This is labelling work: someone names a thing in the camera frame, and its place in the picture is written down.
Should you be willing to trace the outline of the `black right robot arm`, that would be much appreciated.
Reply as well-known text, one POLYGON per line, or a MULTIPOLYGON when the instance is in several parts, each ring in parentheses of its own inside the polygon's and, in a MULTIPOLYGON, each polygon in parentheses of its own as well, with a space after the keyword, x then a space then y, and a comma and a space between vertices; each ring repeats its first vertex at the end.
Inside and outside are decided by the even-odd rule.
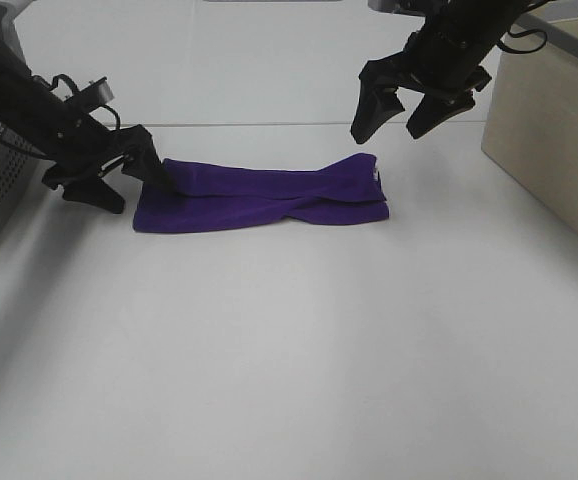
POLYGON ((359 74, 360 92, 351 135, 367 142, 405 107, 397 92, 406 89, 423 98, 407 121, 419 139, 475 106, 491 75, 483 59, 529 8, 528 1, 391 1, 397 13, 422 16, 402 51, 370 60, 359 74))

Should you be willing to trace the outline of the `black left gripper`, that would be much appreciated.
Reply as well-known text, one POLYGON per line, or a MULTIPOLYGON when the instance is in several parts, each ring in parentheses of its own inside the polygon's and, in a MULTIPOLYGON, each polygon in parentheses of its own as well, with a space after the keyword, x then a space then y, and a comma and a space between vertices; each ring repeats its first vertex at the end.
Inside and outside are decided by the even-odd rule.
POLYGON ((162 191, 173 192, 175 182, 160 160, 151 133, 142 125, 110 130, 87 112, 79 112, 73 127, 57 140, 50 154, 54 165, 45 171, 42 183, 63 188, 65 201, 87 204, 112 214, 121 214, 124 198, 102 179, 122 165, 121 172, 162 191))

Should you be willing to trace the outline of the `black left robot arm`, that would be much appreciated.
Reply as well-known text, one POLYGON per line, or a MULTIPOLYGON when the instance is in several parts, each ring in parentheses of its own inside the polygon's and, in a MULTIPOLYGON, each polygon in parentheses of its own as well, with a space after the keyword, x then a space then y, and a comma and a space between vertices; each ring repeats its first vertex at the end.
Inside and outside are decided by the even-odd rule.
POLYGON ((31 156, 52 162, 42 178, 48 188, 120 214, 125 201, 104 180, 114 169, 164 191, 175 184, 144 126, 109 129, 92 117, 111 99, 105 78, 85 88, 66 74, 46 81, 0 39, 0 122, 33 146, 31 156))

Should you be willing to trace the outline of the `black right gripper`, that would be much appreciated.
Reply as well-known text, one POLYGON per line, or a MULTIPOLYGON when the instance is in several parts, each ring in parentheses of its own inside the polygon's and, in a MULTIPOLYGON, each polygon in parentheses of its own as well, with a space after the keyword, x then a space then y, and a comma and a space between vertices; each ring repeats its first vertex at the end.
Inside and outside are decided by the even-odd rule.
MULTIPOLYGON (((414 139, 474 107, 470 92, 482 91, 491 81, 482 66, 491 49, 490 15, 425 16, 423 26, 401 52, 401 86, 438 97, 425 95, 409 118, 406 128, 414 139)), ((394 54, 368 61, 360 72, 358 105, 350 130, 357 144, 366 143, 382 125, 405 111, 397 96, 399 67, 400 55, 394 54)))

